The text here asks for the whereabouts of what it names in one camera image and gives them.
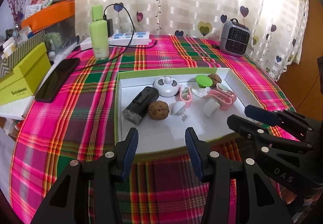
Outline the pink silicone clip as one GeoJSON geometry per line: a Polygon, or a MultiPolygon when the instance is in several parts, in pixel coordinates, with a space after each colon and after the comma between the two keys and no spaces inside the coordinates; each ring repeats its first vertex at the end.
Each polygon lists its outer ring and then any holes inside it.
{"type": "Polygon", "coordinates": [[[192,87],[184,87],[183,85],[180,85],[178,94],[175,96],[175,99],[177,102],[183,101],[185,103],[185,108],[189,108],[193,100],[192,87]]]}
{"type": "Polygon", "coordinates": [[[218,90],[210,90],[205,99],[214,99],[219,104],[219,109],[223,111],[228,110],[235,102],[230,94],[222,93],[218,90]]]}
{"type": "Polygon", "coordinates": [[[229,95],[229,97],[232,99],[232,102],[234,103],[237,100],[237,95],[235,94],[235,92],[233,92],[232,90],[230,90],[229,88],[227,88],[227,86],[225,86],[222,83],[217,83],[216,84],[216,88],[222,92],[225,93],[227,95],[229,95]]]}

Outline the white round ribbed cap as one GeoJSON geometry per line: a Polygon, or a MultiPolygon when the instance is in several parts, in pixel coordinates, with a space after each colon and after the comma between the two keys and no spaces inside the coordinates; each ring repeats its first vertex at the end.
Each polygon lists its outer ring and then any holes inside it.
{"type": "Polygon", "coordinates": [[[220,108],[220,105],[216,99],[208,98],[202,108],[202,112],[207,117],[211,117],[219,108],[220,108]]]}

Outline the brown walnut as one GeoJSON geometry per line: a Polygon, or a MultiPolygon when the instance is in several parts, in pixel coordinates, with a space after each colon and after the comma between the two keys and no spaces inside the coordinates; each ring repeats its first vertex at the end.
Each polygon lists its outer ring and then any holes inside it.
{"type": "Polygon", "coordinates": [[[220,76],[215,73],[208,75],[208,77],[212,80],[211,87],[216,87],[217,84],[220,84],[222,82],[222,79],[220,78],[220,76]]]}
{"type": "Polygon", "coordinates": [[[164,101],[154,101],[148,107],[148,114],[153,120],[165,120],[169,115],[169,106],[164,101]]]}

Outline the green-top white suction holder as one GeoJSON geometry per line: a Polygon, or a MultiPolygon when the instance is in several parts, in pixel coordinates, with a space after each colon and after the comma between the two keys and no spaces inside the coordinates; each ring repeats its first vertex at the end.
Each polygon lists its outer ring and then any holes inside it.
{"type": "Polygon", "coordinates": [[[204,98],[208,94],[207,88],[213,84],[212,79],[206,75],[199,74],[195,77],[195,82],[196,84],[191,88],[192,94],[198,98],[204,98]]]}

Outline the black bike light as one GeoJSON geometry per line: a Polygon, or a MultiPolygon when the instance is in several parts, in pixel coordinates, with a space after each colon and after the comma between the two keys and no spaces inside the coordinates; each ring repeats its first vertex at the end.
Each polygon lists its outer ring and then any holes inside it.
{"type": "Polygon", "coordinates": [[[146,86],[122,111],[123,118],[135,125],[139,125],[148,113],[149,105],[156,101],[158,97],[157,89],[146,86]]]}

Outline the white panda-face gadget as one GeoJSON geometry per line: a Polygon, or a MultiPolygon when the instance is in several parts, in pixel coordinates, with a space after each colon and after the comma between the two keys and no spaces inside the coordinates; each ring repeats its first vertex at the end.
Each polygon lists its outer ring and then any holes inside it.
{"type": "Polygon", "coordinates": [[[179,91],[179,83],[171,76],[161,76],[157,78],[153,87],[158,90],[161,97],[174,97],[179,91]]]}

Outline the wooden wardrobe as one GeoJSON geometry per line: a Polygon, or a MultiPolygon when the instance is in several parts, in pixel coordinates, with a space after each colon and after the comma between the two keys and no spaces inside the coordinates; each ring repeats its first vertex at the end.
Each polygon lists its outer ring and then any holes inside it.
{"type": "Polygon", "coordinates": [[[322,56],[322,4],[309,0],[309,16],[300,64],[292,63],[278,81],[278,86],[300,114],[322,119],[317,59],[322,56]]]}

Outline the pink green plaid tablecloth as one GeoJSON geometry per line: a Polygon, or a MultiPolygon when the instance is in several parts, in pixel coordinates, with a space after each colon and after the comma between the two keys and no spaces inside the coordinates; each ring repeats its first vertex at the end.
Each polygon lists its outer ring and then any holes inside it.
{"type": "MultiPolygon", "coordinates": [[[[92,51],[80,52],[72,74],[51,103],[34,102],[20,129],[10,169],[10,203],[24,223],[73,159],[91,161],[114,144],[115,81],[122,71],[228,67],[263,108],[291,109],[282,90],[249,58],[227,56],[207,39],[153,36],[153,47],[128,49],[96,66],[92,51]]],[[[117,185],[124,223],[199,223],[208,185],[194,176],[187,156],[138,163],[117,185]]]]}

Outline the grey mini space heater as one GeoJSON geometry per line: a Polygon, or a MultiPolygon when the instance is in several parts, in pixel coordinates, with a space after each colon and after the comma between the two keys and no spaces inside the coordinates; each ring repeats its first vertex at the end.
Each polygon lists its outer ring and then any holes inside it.
{"type": "Polygon", "coordinates": [[[231,19],[223,25],[219,49],[228,55],[242,57],[250,40],[250,30],[237,19],[231,19]]]}

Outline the white side shelf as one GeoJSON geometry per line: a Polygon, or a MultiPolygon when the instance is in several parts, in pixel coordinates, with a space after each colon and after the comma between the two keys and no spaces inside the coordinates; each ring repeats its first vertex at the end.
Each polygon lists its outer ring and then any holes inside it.
{"type": "MultiPolygon", "coordinates": [[[[55,56],[54,64],[51,66],[50,70],[47,72],[46,76],[44,77],[44,79],[40,83],[39,87],[37,88],[37,91],[44,84],[45,80],[53,72],[53,70],[56,68],[56,66],[61,61],[66,59],[77,46],[78,46],[77,43],[73,43],[67,49],[64,49],[62,52],[58,53],[55,56]]],[[[24,120],[34,99],[35,99],[34,96],[29,96],[29,97],[8,103],[6,105],[1,105],[0,116],[3,118],[10,118],[13,120],[24,120]]]]}

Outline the black smartphone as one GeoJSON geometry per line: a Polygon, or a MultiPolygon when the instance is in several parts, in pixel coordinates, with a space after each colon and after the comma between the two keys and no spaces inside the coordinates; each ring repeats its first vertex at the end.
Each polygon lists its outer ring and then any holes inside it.
{"type": "Polygon", "coordinates": [[[79,58],[70,58],[61,61],[38,90],[35,101],[42,103],[53,102],[64,83],[77,68],[79,63],[79,58]]]}

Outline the lime green shoe box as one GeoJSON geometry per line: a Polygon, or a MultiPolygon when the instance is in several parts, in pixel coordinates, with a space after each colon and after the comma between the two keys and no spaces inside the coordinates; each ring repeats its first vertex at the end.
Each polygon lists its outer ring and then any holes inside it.
{"type": "Polygon", "coordinates": [[[50,68],[47,48],[41,43],[1,78],[1,105],[33,96],[50,68]]]}

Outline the heart pattern curtain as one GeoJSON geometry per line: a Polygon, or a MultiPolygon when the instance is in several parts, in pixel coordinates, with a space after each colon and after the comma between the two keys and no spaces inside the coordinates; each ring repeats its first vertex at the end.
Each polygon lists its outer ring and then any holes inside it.
{"type": "Polygon", "coordinates": [[[102,5],[116,33],[131,29],[219,40],[237,19],[250,30],[247,55],[278,80],[301,60],[308,0],[75,0],[75,28],[89,36],[91,8],[102,5]]]}

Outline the white blue power strip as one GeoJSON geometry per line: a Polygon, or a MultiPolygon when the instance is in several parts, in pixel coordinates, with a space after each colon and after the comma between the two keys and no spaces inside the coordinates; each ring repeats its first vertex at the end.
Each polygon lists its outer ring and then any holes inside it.
{"type": "Polygon", "coordinates": [[[130,46],[148,45],[151,42],[149,32],[135,32],[131,34],[117,33],[108,38],[109,46],[127,46],[131,40],[130,46]]]}

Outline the orange-lidded clear storage bin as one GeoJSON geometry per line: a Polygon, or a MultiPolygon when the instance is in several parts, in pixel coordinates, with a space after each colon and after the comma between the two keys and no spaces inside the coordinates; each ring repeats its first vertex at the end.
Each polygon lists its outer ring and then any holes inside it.
{"type": "Polygon", "coordinates": [[[47,47],[54,46],[56,50],[65,49],[78,41],[74,25],[74,0],[55,3],[21,23],[22,28],[26,26],[31,28],[33,34],[44,31],[47,47]]]}

